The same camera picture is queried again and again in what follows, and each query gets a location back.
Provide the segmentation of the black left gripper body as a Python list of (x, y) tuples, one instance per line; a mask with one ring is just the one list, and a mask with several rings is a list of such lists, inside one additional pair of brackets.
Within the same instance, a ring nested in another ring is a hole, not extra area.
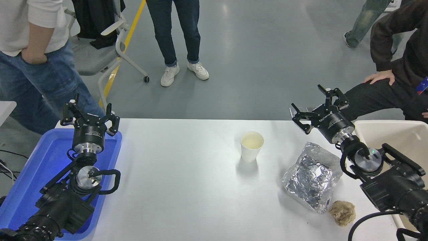
[(83, 143), (104, 146), (107, 127), (99, 116), (89, 114), (87, 117), (77, 118), (74, 127), (72, 146)]

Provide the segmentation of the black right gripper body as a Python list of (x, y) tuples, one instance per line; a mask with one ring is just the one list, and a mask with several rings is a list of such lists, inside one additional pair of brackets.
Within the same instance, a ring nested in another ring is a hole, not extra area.
[(351, 135), (355, 130), (355, 125), (346, 119), (336, 106), (331, 106), (329, 108), (319, 106), (313, 110), (312, 113), (315, 114), (315, 117), (311, 120), (311, 124), (317, 128), (331, 144), (341, 143), (341, 139)]

